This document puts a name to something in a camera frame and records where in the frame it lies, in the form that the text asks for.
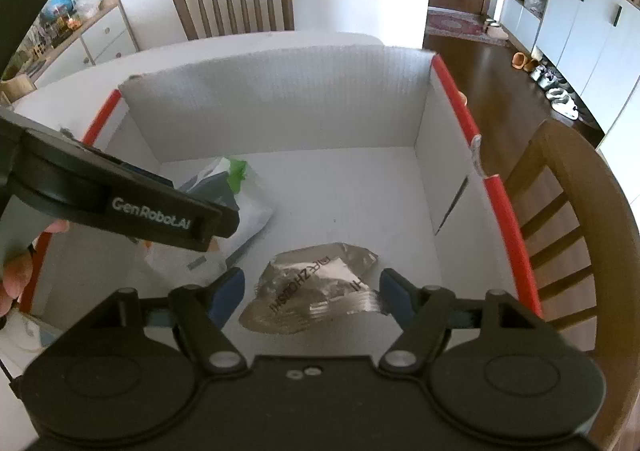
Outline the person's left hand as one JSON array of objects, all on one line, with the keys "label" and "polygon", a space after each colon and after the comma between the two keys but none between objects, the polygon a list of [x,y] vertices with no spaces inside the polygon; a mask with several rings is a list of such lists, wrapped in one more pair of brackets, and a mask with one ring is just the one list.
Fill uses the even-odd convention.
[{"label": "person's left hand", "polygon": [[23,253],[14,257],[9,263],[5,263],[1,272],[1,306],[0,315],[4,317],[9,313],[14,303],[24,293],[29,282],[32,281],[32,273],[34,272],[34,255],[36,254],[34,244],[39,241],[43,234],[54,234],[66,232],[70,229],[68,220],[55,220],[46,230],[36,237],[28,249]]}]

